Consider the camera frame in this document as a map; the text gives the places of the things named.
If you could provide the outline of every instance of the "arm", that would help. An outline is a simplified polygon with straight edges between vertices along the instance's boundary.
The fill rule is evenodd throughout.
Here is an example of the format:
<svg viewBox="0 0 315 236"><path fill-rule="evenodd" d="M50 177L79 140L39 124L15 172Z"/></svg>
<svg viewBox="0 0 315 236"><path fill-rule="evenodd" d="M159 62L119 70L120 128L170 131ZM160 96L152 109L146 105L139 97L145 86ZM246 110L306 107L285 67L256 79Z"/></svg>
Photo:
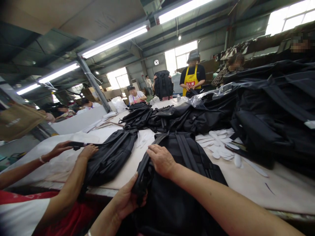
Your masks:
<svg viewBox="0 0 315 236"><path fill-rule="evenodd" d="M303 235L231 188L177 164L165 147L150 145L154 168L191 194L230 236Z"/></svg>
<svg viewBox="0 0 315 236"><path fill-rule="evenodd" d="M98 151L98 147L87 145L74 165L74 168L59 194L50 199L48 207L36 227L42 230L66 216L79 196L85 177L88 160Z"/></svg>
<svg viewBox="0 0 315 236"><path fill-rule="evenodd" d="M42 156L42 160L44 162L48 162L56 156L59 156L62 152L71 149L69 147L69 143L71 141L66 141L63 143L59 143L56 147L48 154ZM0 175L0 190L9 187L10 185L16 183L17 181L23 179L28 174L32 173L38 167L42 166L43 163L39 160L39 158L26 163L22 166L4 172Z"/></svg>
<svg viewBox="0 0 315 236"><path fill-rule="evenodd" d="M131 193L138 178L138 172L116 193L114 198L100 213L98 218L92 225L90 232L93 236L114 236L116 235L121 221L126 218L137 207L137 196ZM147 196L143 198L144 206L146 204Z"/></svg>

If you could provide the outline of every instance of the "steel column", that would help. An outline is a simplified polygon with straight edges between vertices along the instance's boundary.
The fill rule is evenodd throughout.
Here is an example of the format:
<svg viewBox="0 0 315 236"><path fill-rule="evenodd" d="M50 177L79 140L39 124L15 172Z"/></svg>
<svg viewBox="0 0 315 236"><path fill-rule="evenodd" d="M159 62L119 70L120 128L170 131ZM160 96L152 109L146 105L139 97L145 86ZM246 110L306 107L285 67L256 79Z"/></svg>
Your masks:
<svg viewBox="0 0 315 236"><path fill-rule="evenodd" d="M94 87L95 92L97 93L99 99L101 100L103 107L105 108L105 111L107 113L111 112L112 109L109 106L105 95L102 93L101 89L99 88L98 83L96 82L93 74L91 73L88 65L86 64L85 60L83 58L81 58L80 56L77 57L78 58L78 62L80 63L80 66L82 68L82 70L84 71L86 77L88 78L89 82L91 83L91 85Z"/></svg>

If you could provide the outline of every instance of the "clear plastic wrap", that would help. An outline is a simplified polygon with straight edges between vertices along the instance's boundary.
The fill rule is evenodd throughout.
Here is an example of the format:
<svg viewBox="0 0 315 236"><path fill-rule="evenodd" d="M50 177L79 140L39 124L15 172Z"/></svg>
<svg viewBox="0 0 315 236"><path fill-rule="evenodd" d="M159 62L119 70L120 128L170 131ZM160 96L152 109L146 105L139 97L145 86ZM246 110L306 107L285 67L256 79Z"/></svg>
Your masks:
<svg viewBox="0 0 315 236"><path fill-rule="evenodd" d="M117 113L122 113L126 111L126 108L128 108L124 102L124 100L121 97L115 97L112 99L112 103L114 107L116 108Z"/></svg>
<svg viewBox="0 0 315 236"><path fill-rule="evenodd" d="M231 90L233 89L233 87L235 86L239 86L242 85L244 83L235 83L235 82L231 82L229 84L223 85L218 89L214 89L208 92L204 92L198 95L193 96L191 99L189 99L187 102L192 105L193 107L197 108L197 109L206 109L206 107L204 106L203 102L202 102L202 98L210 93L213 93L212 99L216 99L218 97L224 96L226 94L228 94L229 92L231 92Z"/></svg>

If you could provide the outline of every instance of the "hair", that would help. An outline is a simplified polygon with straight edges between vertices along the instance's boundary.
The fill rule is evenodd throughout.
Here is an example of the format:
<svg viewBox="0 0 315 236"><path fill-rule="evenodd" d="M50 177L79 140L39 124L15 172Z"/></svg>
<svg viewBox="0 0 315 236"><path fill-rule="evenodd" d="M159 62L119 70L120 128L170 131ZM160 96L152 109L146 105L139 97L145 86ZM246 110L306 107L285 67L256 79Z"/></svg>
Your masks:
<svg viewBox="0 0 315 236"><path fill-rule="evenodd" d="M228 59L227 63L230 66L230 65L234 64L237 60L240 60L241 64L243 65L244 64L244 60L245 60L244 59L244 55L242 53L238 52L238 53L234 54L233 56L231 56Z"/></svg>
<svg viewBox="0 0 315 236"><path fill-rule="evenodd" d="M127 86L127 90L128 90L128 91L133 90L133 89L135 89L135 87L134 87L133 85L128 85L128 86Z"/></svg>
<svg viewBox="0 0 315 236"><path fill-rule="evenodd" d="M84 105L84 104L88 104L90 101L89 101L89 99L87 99L87 98L82 98L82 100L81 100L81 104L82 105Z"/></svg>

